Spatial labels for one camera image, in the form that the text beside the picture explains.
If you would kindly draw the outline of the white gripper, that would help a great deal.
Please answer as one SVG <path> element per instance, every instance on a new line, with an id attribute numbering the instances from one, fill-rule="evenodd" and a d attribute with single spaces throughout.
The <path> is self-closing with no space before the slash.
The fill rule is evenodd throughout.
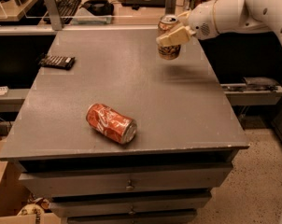
<path id="1" fill-rule="evenodd" d="M 204 2 L 194 10 L 184 11 L 177 18 L 183 24 L 156 38 L 159 46 L 182 45 L 195 36 L 199 40 L 215 38 L 219 35 L 215 24 L 215 0 Z"/>

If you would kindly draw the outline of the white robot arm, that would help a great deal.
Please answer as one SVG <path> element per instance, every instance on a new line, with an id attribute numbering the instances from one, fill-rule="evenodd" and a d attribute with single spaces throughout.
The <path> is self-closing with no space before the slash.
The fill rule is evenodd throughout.
<path id="1" fill-rule="evenodd" d="M 282 0 L 211 0 L 177 16 L 178 24 L 156 38 L 158 45 L 185 44 L 224 33 L 254 34 L 271 31 L 282 47 Z"/>

